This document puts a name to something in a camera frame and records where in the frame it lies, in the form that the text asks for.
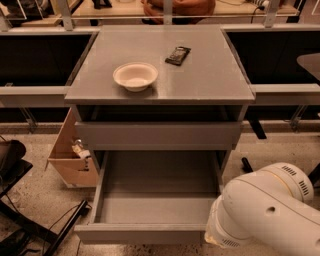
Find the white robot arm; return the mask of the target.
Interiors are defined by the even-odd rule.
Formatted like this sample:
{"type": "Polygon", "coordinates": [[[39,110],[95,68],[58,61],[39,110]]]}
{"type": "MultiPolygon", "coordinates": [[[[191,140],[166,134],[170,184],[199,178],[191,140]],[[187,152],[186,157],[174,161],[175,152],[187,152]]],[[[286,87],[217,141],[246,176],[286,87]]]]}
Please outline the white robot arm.
{"type": "Polygon", "coordinates": [[[287,256],[320,256],[319,172],[275,163],[230,180],[209,213],[205,241],[239,248],[256,238],[287,256]]]}

